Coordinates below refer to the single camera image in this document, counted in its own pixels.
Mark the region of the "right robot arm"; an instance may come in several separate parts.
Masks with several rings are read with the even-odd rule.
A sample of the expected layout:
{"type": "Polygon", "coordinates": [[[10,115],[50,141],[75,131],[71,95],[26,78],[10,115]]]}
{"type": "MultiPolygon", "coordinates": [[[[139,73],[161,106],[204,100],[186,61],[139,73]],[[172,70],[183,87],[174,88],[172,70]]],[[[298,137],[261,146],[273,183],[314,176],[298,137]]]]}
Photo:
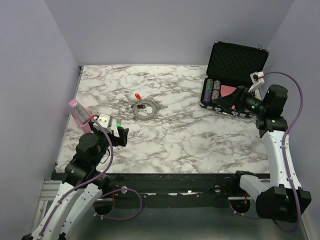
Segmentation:
{"type": "Polygon", "coordinates": [[[309,191],[295,174],[289,148],[289,127],[281,116],[288,98],[288,90],[272,84],[262,100],[254,97],[247,88],[239,86],[224,97],[212,102],[222,110],[232,107],[239,112],[248,111],[256,116],[256,128],[266,149],[270,170],[270,186],[262,183],[253,173],[237,171],[237,179],[230,183],[230,191],[241,196],[245,192],[255,200],[260,218],[296,223],[311,203],[309,191]]]}

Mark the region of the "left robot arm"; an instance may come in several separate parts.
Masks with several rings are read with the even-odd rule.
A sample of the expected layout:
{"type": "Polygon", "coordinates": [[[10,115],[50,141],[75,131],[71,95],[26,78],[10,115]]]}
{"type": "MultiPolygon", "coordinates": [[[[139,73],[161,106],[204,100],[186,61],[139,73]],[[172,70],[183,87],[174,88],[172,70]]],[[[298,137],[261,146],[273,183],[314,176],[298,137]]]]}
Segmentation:
{"type": "Polygon", "coordinates": [[[48,212],[32,233],[23,236],[24,240],[67,240],[95,200],[110,194],[111,179],[97,171],[97,166],[106,152],[126,146],[129,129],[119,126],[115,136],[93,125],[90,128],[91,132],[79,138],[48,212]]]}

